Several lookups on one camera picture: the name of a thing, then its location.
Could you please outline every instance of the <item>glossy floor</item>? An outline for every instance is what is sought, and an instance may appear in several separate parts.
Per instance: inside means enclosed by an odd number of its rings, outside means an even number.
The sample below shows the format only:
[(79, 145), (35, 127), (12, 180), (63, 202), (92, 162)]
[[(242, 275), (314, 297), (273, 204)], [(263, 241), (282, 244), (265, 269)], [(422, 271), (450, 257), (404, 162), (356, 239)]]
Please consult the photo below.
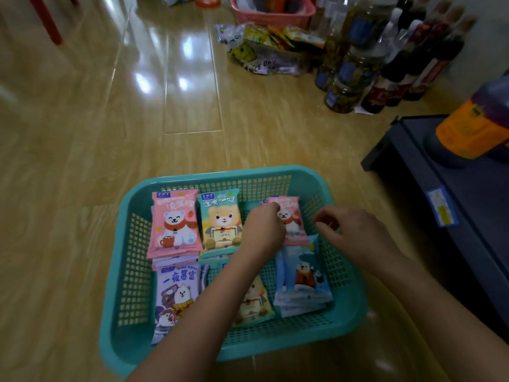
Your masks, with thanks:
[[(234, 21), (226, 7), (46, 1), (60, 47), (27, 0), (0, 1), (2, 380), (118, 380), (99, 356), (102, 301), (119, 202), (147, 178), (302, 164), (423, 258), (425, 238), (359, 163), (396, 114), (449, 112), (443, 99), (337, 115), (312, 75), (229, 62), (214, 31)], [(352, 334), (218, 364), (210, 379), (445, 380), (398, 302), (366, 282)]]

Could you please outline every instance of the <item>red stool leg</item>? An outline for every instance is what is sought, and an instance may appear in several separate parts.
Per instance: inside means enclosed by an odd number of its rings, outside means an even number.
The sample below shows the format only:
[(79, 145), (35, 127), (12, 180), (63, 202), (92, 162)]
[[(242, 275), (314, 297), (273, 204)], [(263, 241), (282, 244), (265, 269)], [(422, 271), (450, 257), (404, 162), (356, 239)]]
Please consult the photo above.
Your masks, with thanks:
[(71, 0), (71, 2), (74, 6), (80, 5), (80, 2), (78, 0)]
[(46, 28), (51, 41), (53, 41), (56, 45), (62, 44), (64, 40), (62, 39), (62, 36), (60, 35), (60, 32), (56, 27), (55, 22), (53, 21), (53, 18), (49, 14), (48, 8), (46, 8), (46, 5), (44, 5), (44, 2), (42, 0), (29, 1), (39, 15), (42, 25), (44, 25), (44, 28)]

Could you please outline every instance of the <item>red round object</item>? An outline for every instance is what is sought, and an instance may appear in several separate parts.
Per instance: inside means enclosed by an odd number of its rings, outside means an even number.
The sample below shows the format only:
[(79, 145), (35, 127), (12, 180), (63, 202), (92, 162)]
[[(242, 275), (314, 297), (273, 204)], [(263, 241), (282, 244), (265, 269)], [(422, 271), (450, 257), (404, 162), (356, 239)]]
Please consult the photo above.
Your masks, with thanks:
[(221, 0), (194, 0), (200, 8), (217, 8), (221, 5)]

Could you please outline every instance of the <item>orange bottle label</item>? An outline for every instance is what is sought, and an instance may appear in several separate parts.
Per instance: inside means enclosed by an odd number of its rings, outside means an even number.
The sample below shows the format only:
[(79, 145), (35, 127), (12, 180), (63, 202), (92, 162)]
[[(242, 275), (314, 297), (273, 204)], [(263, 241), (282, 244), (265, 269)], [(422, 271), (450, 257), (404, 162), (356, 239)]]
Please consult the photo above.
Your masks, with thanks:
[(509, 140), (509, 129), (486, 118), (482, 107), (471, 100), (438, 125), (435, 133), (446, 149), (466, 159), (476, 159)]

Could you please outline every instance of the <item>pink basket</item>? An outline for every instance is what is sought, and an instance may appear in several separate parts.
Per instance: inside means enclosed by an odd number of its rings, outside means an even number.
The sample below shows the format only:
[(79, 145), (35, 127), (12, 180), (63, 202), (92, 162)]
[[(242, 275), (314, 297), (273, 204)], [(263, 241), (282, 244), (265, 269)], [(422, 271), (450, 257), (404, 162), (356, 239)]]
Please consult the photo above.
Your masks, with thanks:
[(307, 29), (311, 16), (315, 14), (315, 6), (310, 0), (302, 0), (302, 2), (306, 8), (306, 13), (303, 15), (296, 15), (288, 13), (246, 12), (238, 8), (237, 0), (230, 0), (235, 14), (237, 15), (238, 24), (255, 23), (260, 26), (271, 25), (279, 29), (283, 29), (289, 25)]

